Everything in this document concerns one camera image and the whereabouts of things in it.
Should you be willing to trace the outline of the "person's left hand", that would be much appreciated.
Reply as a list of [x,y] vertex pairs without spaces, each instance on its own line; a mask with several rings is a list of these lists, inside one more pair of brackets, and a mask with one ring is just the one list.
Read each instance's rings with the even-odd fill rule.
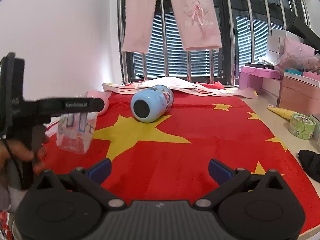
[[[32,161],[35,157],[37,163],[33,165],[33,171],[35,174],[40,174],[44,170],[43,159],[47,156],[47,150],[42,146],[35,153],[28,150],[20,141],[6,140],[12,155],[21,161]],[[4,166],[8,160],[11,159],[11,155],[6,148],[3,139],[1,139],[1,184],[5,185],[6,177],[4,175]]]

